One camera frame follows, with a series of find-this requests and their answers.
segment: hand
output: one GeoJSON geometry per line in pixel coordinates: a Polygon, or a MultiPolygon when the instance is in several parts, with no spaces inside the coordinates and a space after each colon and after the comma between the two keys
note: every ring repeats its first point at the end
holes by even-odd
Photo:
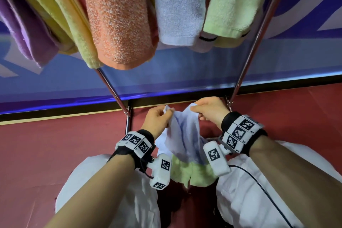
{"type": "Polygon", "coordinates": [[[154,140],[156,140],[167,127],[174,112],[174,108],[171,108],[164,114],[164,108],[164,105],[159,105],[148,110],[145,122],[141,127],[141,129],[149,131],[153,135],[154,140]]]}
{"type": "Polygon", "coordinates": [[[200,120],[212,121],[221,130],[224,117],[230,113],[222,100],[219,97],[203,97],[195,103],[197,105],[190,107],[190,110],[199,113],[200,120]]]}

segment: person's left arm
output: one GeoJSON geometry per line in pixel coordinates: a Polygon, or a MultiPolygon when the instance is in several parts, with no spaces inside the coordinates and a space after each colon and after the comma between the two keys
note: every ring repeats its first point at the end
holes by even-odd
{"type": "MultiPolygon", "coordinates": [[[[152,108],[141,129],[156,139],[167,126],[173,110],[152,108]]],[[[135,168],[130,155],[115,155],[54,215],[45,228],[107,228],[113,220],[135,168]]]]}

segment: white pants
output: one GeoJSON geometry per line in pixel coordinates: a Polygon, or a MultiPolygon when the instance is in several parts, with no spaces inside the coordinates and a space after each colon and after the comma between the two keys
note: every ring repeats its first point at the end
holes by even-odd
{"type": "MultiPolygon", "coordinates": [[[[71,173],[56,199],[56,213],[98,171],[110,155],[86,158],[71,173]]],[[[157,191],[149,185],[149,178],[135,170],[119,209],[111,222],[114,227],[159,228],[160,213],[157,191]]]]}
{"type": "MultiPolygon", "coordinates": [[[[342,176],[326,159],[314,150],[301,144],[292,144],[284,141],[279,141],[279,143],[342,182],[342,176]]],[[[291,225],[297,228],[304,227],[250,157],[240,154],[229,160],[229,164],[240,166],[252,174],[268,192],[291,225]]],[[[234,228],[288,227],[283,217],[258,184],[243,170],[232,168],[231,173],[220,177],[216,187],[216,194],[217,207],[222,218],[231,225],[234,225],[234,228]]]]}

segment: wrist-mounted device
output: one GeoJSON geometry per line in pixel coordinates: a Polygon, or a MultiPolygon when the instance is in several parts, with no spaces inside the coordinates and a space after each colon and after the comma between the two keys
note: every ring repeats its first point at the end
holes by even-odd
{"type": "Polygon", "coordinates": [[[135,168],[146,174],[147,168],[152,169],[150,186],[162,190],[170,182],[170,171],[172,166],[171,157],[162,153],[157,158],[151,156],[156,148],[153,135],[147,130],[130,131],[115,146],[115,155],[131,155],[134,159],[135,168]]]}
{"type": "Polygon", "coordinates": [[[243,153],[249,156],[249,150],[254,142],[267,132],[262,129],[263,125],[238,112],[230,112],[222,121],[222,135],[216,141],[208,142],[203,146],[207,159],[217,176],[230,173],[230,167],[225,158],[227,154],[243,153]]]}

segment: wristband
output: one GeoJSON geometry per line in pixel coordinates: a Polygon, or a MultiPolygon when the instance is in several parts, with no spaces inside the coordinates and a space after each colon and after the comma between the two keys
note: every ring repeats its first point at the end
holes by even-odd
{"type": "Polygon", "coordinates": [[[267,136],[262,129],[263,125],[238,112],[228,113],[221,124],[224,132],[221,136],[223,145],[232,152],[243,153],[249,156],[249,150],[254,142],[261,136],[267,136]]]}
{"type": "Polygon", "coordinates": [[[115,152],[108,161],[117,154],[131,155],[135,169],[139,168],[140,171],[145,172],[147,164],[153,160],[151,154],[155,148],[153,135],[149,131],[143,129],[137,132],[130,131],[116,144],[115,152]]]}

